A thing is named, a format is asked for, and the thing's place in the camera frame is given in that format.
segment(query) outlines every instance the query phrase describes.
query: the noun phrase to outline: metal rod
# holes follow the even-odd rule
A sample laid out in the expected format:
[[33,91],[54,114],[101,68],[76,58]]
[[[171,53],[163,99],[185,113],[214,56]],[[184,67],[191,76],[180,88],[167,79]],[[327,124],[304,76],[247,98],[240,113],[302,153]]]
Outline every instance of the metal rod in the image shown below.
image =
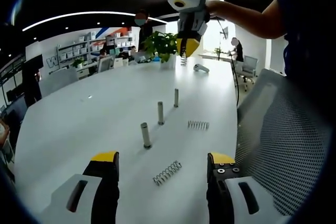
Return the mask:
[[157,107],[158,107],[158,114],[159,114],[158,124],[159,125],[163,125],[164,124],[164,120],[163,120],[163,102],[158,102],[157,103]]
[[174,102],[174,107],[177,108],[179,106],[179,93],[178,89],[175,89],[175,102]]
[[142,138],[143,138],[143,147],[145,149],[150,149],[152,147],[151,141],[149,139],[149,132],[147,123],[142,123],[141,125]]

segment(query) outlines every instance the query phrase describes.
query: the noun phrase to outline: white table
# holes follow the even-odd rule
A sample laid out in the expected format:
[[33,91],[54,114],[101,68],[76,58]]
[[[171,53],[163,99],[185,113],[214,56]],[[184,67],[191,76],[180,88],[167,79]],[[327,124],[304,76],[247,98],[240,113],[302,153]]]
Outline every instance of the white table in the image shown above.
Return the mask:
[[[210,69],[194,72],[195,63]],[[15,176],[19,197],[33,213],[99,152],[120,152],[117,223],[208,223],[207,153],[235,156],[236,97],[230,64],[189,58],[160,70],[152,62],[83,79],[31,106],[19,133]],[[180,104],[173,107],[174,89]],[[165,124],[158,126],[163,101]],[[209,122],[207,131],[188,120]],[[153,147],[143,148],[147,122]],[[152,178],[175,160],[183,167],[158,187]]]
[[[212,59],[212,60],[218,60],[218,55],[214,54],[212,52],[205,52],[202,54],[199,54],[199,56],[201,56],[203,59]],[[220,54],[219,59],[221,61],[226,61],[226,62],[232,62],[231,57],[228,56],[226,53]]]

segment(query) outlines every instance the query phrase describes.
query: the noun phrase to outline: small plant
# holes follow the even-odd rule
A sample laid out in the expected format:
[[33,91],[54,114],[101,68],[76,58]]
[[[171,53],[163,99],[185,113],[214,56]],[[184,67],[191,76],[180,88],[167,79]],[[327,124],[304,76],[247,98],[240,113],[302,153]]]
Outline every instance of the small plant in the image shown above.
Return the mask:
[[73,67],[77,68],[79,64],[83,63],[84,60],[82,58],[74,60],[74,62],[71,64]]
[[217,55],[219,56],[220,54],[223,54],[224,52],[221,51],[220,48],[215,48],[214,53],[217,54]]
[[155,31],[144,41],[145,51],[150,55],[157,52],[161,62],[167,62],[170,54],[174,55],[177,52],[176,39],[177,34]]

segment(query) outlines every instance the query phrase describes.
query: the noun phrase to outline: person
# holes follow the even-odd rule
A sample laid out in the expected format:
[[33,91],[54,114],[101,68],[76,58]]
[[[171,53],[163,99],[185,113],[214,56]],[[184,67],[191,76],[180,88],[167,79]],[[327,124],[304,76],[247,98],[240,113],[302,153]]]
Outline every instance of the person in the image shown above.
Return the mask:
[[233,37],[231,40],[231,44],[235,46],[235,55],[236,55],[235,60],[244,62],[243,47],[241,46],[240,41],[236,37]]
[[145,40],[152,35],[153,28],[150,24],[148,24],[149,13],[146,10],[140,10],[139,13],[144,14],[145,16],[145,24],[141,26],[140,33],[139,33],[139,51],[144,51],[144,42]]
[[126,60],[126,59],[129,58],[129,54],[127,52],[125,52],[123,48],[120,48],[117,58],[122,58],[123,60]]
[[211,15],[258,37],[276,39],[286,34],[288,46],[283,58],[287,78],[308,94],[320,110],[333,106],[333,95],[326,92],[333,86],[329,81],[333,80],[334,56],[322,46],[330,38],[320,36],[331,24],[328,0],[273,0],[263,12],[218,0],[207,0],[206,7]]
[[136,53],[136,47],[132,46],[131,47],[131,55],[134,55]]
[[102,59],[102,58],[106,58],[107,57],[107,53],[106,53],[106,51],[105,51],[105,49],[101,49],[100,51],[99,51],[99,59]]
[[40,73],[38,69],[32,69],[28,65],[22,67],[22,86],[25,94],[27,107],[42,99],[39,82]]
[[0,148],[3,147],[8,136],[9,136],[9,126],[5,124],[5,122],[2,119],[0,119]]

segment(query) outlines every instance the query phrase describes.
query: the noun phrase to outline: hand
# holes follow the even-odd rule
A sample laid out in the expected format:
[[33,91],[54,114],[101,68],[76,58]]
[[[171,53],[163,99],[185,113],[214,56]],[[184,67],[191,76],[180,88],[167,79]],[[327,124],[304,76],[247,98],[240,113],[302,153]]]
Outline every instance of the hand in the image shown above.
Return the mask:
[[219,0],[206,0],[205,5],[211,16],[216,16]]

